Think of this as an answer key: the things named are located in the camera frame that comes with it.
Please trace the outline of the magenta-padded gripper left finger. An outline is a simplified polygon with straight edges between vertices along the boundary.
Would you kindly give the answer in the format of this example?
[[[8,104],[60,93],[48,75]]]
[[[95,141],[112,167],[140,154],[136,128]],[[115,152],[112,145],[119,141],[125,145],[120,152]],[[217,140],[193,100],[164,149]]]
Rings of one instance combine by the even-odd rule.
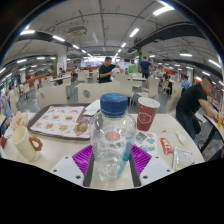
[[[94,168],[92,146],[89,145],[73,156],[64,156],[50,170],[51,173],[79,186],[89,187]]]

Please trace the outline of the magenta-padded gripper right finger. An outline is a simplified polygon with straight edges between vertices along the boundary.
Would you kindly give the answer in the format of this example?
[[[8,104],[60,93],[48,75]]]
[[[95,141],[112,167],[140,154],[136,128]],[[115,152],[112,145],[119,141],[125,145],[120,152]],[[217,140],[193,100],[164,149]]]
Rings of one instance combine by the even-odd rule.
[[[173,169],[159,156],[152,156],[134,146],[129,158],[135,187],[145,186],[173,173]]]

